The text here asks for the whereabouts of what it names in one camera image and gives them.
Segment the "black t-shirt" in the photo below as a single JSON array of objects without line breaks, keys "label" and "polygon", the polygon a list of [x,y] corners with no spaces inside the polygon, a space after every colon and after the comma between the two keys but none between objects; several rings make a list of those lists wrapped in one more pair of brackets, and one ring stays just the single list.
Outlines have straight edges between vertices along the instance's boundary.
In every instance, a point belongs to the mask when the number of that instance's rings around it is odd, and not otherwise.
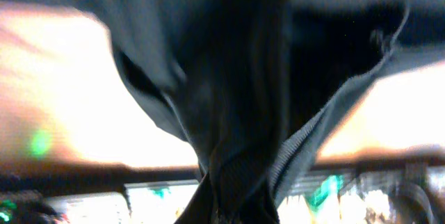
[{"label": "black t-shirt", "polygon": [[444,57],[444,0],[1,0],[73,8],[202,180],[180,223],[277,223],[277,208],[381,76]]}]

